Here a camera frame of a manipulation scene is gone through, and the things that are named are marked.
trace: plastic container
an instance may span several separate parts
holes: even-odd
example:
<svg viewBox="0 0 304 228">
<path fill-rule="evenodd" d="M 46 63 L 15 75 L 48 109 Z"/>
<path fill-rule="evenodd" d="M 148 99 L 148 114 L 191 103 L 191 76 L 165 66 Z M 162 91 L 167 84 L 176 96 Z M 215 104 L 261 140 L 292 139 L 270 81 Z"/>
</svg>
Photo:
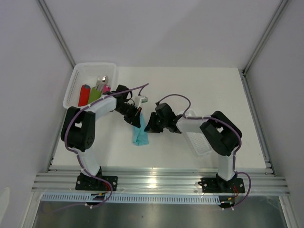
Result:
<svg viewBox="0 0 304 228">
<path fill-rule="evenodd" d="M 186 115 L 197 116 L 193 109 L 189 109 L 186 112 Z M 213 151 L 210 143 L 203 133 L 183 133 L 183 135 L 191 150 L 194 151 L 197 155 L 202 156 Z"/>
<path fill-rule="evenodd" d="M 117 73 L 114 63 L 79 63 L 74 67 L 68 83 L 63 106 L 68 109 L 71 106 L 78 107 L 81 86 L 96 86 L 99 77 L 108 76 L 108 86 L 116 89 Z"/>
</svg>

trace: green object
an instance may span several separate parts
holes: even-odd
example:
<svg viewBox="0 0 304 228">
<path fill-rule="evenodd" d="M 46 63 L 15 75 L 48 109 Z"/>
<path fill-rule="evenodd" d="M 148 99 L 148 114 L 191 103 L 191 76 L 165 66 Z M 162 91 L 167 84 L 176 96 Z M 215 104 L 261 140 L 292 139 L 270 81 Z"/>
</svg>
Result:
<svg viewBox="0 0 304 228">
<path fill-rule="evenodd" d="M 97 100 L 98 98 L 100 98 L 101 96 L 101 91 L 97 91 L 95 88 L 93 88 L 91 90 L 90 96 L 89 96 L 89 100 L 88 100 L 88 104 L 92 103 L 93 101 Z"/>
</svg>

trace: cyan towel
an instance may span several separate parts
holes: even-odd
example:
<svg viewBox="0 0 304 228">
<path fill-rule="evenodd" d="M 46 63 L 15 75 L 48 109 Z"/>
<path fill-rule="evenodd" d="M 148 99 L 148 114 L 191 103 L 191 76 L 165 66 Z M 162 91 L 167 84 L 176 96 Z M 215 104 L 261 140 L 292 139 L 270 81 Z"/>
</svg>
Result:
<svg viewBox="0 0 304 228">
<path fill-rule="evenodd" d="M 133 144 L 136 146 L 144 146 L 149 144 L 148 133 L 144 131 L 146 127 L 146 123 L 144 121 L 144 117 L 140 114 L 140 123 L 141 127 L 133 126 Z"/>
</svg>

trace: white table surface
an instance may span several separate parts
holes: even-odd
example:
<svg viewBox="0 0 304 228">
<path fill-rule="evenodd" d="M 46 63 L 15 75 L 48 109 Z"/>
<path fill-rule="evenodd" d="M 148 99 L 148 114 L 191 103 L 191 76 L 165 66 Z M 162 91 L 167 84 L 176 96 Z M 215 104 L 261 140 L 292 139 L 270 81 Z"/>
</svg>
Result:
<svg viewBox="0 0 304 228">
<path fill-rule="evenodd" d="M 236 68 L 184 68 L 184 67 L 119 67 L 118 84 L 129 88 L 150 83 L 142 91 L 148 103 L 142 114 L 148 123 L 155 102 L 172 93 L 188 97 L 197 115 L 222 111 L 243 133 L 242 148 L 237 153 L 236 168 L 265 168 L 264 157 Z M 177 114 L 188 102 L 181 97 L 169 97 L 168 103 Z M 96 122 L 94 150 L 101 166 L 137 168 L 217 168 L 218 155 L 197 156 L 183 135 L 150 133 L 150 144 L 132 144 L 132 126 L 117 112 L 108 113 Z M 78 165 L 73 153 L 59 141 L 53 165 Z"/>
</svg>

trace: wire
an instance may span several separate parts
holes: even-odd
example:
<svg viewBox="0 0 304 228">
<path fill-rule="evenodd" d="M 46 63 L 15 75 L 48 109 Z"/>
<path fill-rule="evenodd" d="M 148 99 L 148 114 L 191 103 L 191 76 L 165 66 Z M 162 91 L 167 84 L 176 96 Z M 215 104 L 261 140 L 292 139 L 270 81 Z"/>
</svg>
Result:
<svg viewBox="0 0 304 228">
<path fill-rule="evenodd" d="M 141 95 L 141 92 L 142 92 L 142 90 L 143 90 L 143 88 L 145 88 L 147 85 L 148 85 L 149 83 L 147 83 L 147 84 L 145 84 L 145 85 L 143 85 L 143 87 L 140 89 L 140 91 L 138 92 L 138 96 L 140 96 Z"/>
<path fill-rule="evenodd" d="M 250 193 L 250 190 L 251 190 L 251 178 L 248 175 L 248 173 L 246 173 L 246 172 L 236 172 L 236 174 L 246 175 L 248 177 L 248 180 L 249 180 L 249 187 L 248 187 L 248 190 L 247 190 L 247 193 L 246 193 L 245 197 L 240 202 L 238 202 L 236 205 L 234 205 L 234 207 L 236 207 L 237 205 L 240 205 L 242 202 L 244 202 L 244 200 L 248 197 L 248 195 Z"/>
<path fill-rule="evenodd" d="M 135 105 L 135 101 L 133 99 L 130 99 L 130 101 L 133 101 L 133 105 Z"/>
<path fill-rule="evenodd" d="M 182 115 L 186 118 L 186 112 L 189 110 L 189 108 L 190 108 L 190 106 L 191 106 L 191 101 L 190 101 L 190 99 L 187 98 L 187 97 L 185 97 L 184 95 L 180 95 L 180 94 L 170 94 L 170 95 L 167 95 L 167 96 L 163 97 L 161 100 L 159 100 L 159 101 L 157 102 L 157 104 L 160 103 L 162 100 L 166 99 L 166 98 L 169 97 L 169 96 L 180 96 L 180 97 L 185 98 L 185 99 L 189 102 L 188 107 L 185 109 L 184 113 L 182 114 Z"/>
<path fill-rule="evenodd" d="M 235 196 L 235 198 L 236 198 L 236 197 L 238 197 L 238 189 L 237 189 L 235 186 L 233 186 L 233 192 L 234 192 L 234 190 L 235 190 L 236 193 L 237 193 L 237 195 Z"/>
<path fill-rule="evenodd" d="M 99 181 L 102 181 L 102 182 L 106 183 L 106 184 L 110 187 L 110 191 L 111 191 L 111 192 L 110 192 L 110 195 L 109 195 L 106 199 L 104 199 L 101 203 L 98 203 L 98 204 L 96 204 L 96 205 L 94 205 L 94 206 L 90 206 L 90 208 L 99 207 L 99 206 L 103 205 L 105 202 L 107 202 L 107 201 L 110 199 L 110 197 L 111 197 L 111 195 L 112 195 L 112 193 L 113 193 L 113 187 L 112 187 L 112 185 L 111 185 L 108 181 L 106 181 L 106 180 L 104 180 L 104 179 L 101 179 L 101 178 L 99 178 L 99 177 L 96 177 L 96 176 L 90 174 L 88 170 L 86 170 L 86 168 L 84 167 L 84 165 L 83 165 L 83 163 L 82 163 L 82 161 L 81 161 L 81 159 L 80 159 L 79 153 L 78 153 L 76 150 L 73 150 L 73 149 L 69 148 L 68 145 L 67 145 L 67 136 L 68 136 L 68 133 L 69 133 L 69 131 L 70 131 L 72 125 L 74 124 L 75 120 L 77 119 L 77 117 L 78 117 L 82 112 L 84 112 L 85 110 L 89 109 L 91 106 L 93 106 L 93 105 L 95 105 L 95 104 L 97 104 L 97 103 L 99 103 L 99 102 L 101 102 L 101 101 L 103 101 L 103 100 L 105 100 L 105 99 L 107 99 L 107 98 L 109 98 L 109 97 L 111 97 L 111 96 L 115 96 L 115 95 L 119 95 L 119 94 L 128 93 L 128 92 L 131 92 L 131 91 L 133 91 L 133 90 L 140 89 L 140 88 L 143 89 L 143 88 L 145 88 L 148 84 L 149 84 L 149 83 L 144 84 L 144 85 L 139 86 L 139 87 L 136 87 L 136 88 L 133 88 L 133 89 L 128 89 L 128 90 L 125 90 L 125 91 L 121 91 L 121 92 L 117 92 L 117 93 L 112 93 L 112 94 L 110 94 L 110 95 L 107 95 L 107 96 L 105 96 L 105 97 L 101 97 L 101 98 L 97 99 L 96 101 L 92 102 L 90 105 L 87 105 L 87 106 L 85 106 L 83 109 L 80 109 L 80 110 L 75 114 L 75 116 L 72 118 L 72 120 L 71 120 L 71 122 L 69 123 L 69 125 L 67 126 L 66 133 L 65 133 L 65 137 L 64 137 L 64 142 L 65 142 L 65 147 L 66 147 L 66 149 L 67 149 L 68 151 L 71 151 L 71 152 L 73 152 L 73 153 L 75 153 L 75 154 L 77 155 L 77 160 L 78 160 L 78 162 L 79 162 L 80 167 L 83 169 L 83 172 L 85 172 L 88 176 L 90 176 L 90 177 L 92 177 L 92 178 L 95 178 L 95 179 L 97 179 L 97 180 L 99 180 Z"/>
</svg>

